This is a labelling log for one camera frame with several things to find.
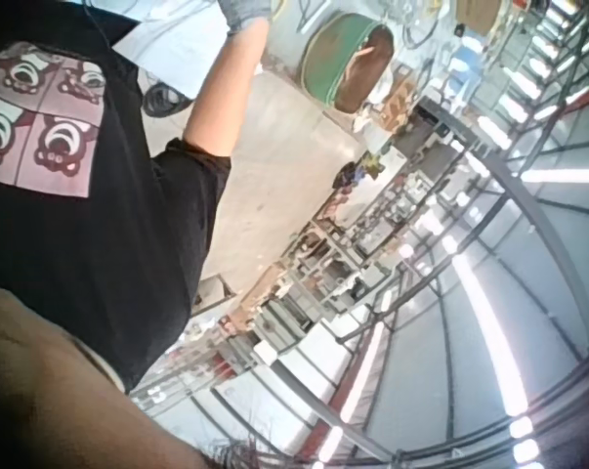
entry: pink graphic print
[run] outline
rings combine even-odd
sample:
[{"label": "pink graphic print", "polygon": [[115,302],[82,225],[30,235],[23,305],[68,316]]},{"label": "pink graphic print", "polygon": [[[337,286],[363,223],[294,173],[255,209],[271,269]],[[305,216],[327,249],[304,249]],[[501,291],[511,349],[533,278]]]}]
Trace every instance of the pink graphic print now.
[{"label": "pink graphic print", "polygon": [[0,182],[87,197],[104,92],[96,64],[27,43],[0,53]]}]

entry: black t-shirt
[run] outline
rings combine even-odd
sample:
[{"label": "black t-shirt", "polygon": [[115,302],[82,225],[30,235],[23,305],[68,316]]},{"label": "black t-shirt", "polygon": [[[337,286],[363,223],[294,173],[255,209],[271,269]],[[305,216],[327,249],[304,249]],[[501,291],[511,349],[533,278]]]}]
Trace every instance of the black t-shirt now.
[{"label": "black t-shirt", "polygon": [[134,24],[91,15],[1,19],[0,287],[130,390],[189,320],[230,163],[179,140],[150,159],[137,71],[106,44]]}]

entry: concrete floor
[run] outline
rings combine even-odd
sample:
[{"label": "concrete floor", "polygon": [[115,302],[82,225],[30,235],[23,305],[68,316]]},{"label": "concrete floor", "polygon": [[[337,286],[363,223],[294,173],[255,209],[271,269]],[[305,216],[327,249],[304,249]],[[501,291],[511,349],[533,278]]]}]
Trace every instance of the concrete floor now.
[{"label": "concrete floor", "polygon": [[[181,134],[188,115],[145,116],[151,154]],[[330,196],[339,169],[363,152],[300,90],[270,72],[256,76],[203,277],[222,274],[247,291]]]}]

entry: gray glove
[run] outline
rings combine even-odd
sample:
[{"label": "gray glove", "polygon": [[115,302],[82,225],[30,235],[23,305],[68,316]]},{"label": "gray glove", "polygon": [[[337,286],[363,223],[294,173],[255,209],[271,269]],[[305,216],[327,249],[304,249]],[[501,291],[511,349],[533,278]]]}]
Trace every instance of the gray glove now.
[{"label": "gray glove", "polygon": [[237,34],[257,18],[270,20],[273,13],[271,0],[218,0],[227,19],[229,35]]}]

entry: shoe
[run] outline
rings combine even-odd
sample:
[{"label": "shoe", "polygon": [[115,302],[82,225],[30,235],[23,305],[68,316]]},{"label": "shoe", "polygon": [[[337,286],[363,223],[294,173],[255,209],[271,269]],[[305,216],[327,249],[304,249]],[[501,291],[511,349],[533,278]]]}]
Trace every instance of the shoe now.
[{"label": "shoe", "polygon": [[188,108],[192,101],[160,81],[148,88],[142,109],[147,116],[161,119]]}]

